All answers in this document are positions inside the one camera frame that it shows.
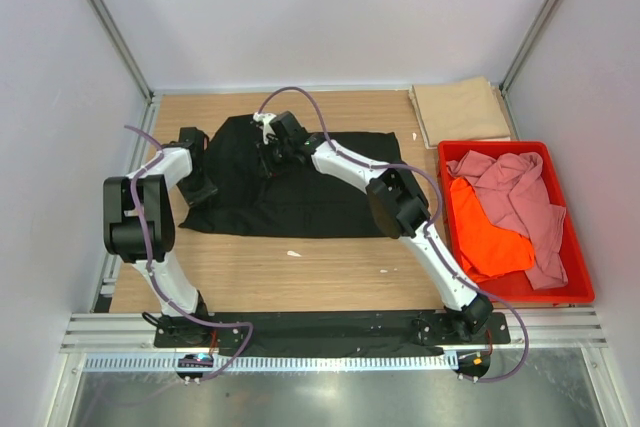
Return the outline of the black t-shirt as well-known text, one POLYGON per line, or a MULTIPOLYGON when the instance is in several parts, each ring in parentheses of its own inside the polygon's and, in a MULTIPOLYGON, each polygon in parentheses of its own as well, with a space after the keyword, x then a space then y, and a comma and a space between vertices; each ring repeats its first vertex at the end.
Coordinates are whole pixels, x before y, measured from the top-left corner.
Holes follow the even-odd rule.
POLYGON ((180 224, 206 234, 287 238, 379 238, 366 195, 347 183, 300 167, 273 178, 259 169, 260 129, 250 115, 227 118, 204 153, 218 192, 191 207, 180 224))

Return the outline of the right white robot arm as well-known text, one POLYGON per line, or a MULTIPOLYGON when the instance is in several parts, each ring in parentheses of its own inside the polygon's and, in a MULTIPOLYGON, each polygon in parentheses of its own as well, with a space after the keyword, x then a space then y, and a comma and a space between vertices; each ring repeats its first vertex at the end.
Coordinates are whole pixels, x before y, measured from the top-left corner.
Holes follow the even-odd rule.
POLYGON ((257 150, 269 175, 307 167, 361 191, 380 232, 402 242, 431 278, 454 337, 472 343, 486 332, 492 303, 444 246, 414 169, 368 158, 319 134, 303 140, 269 134, 257 143, 257 150))

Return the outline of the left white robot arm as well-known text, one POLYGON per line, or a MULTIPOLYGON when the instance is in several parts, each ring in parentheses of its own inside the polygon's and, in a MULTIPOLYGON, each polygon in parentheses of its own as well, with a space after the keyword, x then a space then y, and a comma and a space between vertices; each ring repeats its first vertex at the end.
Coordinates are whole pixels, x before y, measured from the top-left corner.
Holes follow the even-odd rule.
POLYGON ((169 196, 178 187, 185 202, 197 206, 217 194, 202 167, 206 144, 205 140, 165 144, 138 170, 103 183, 105 247, 132 265, 159 301, 159 316, 142 315, 155 327, 159 345, 199 347, 213 333, 202 295, 174 252, 176 226, 169 196))

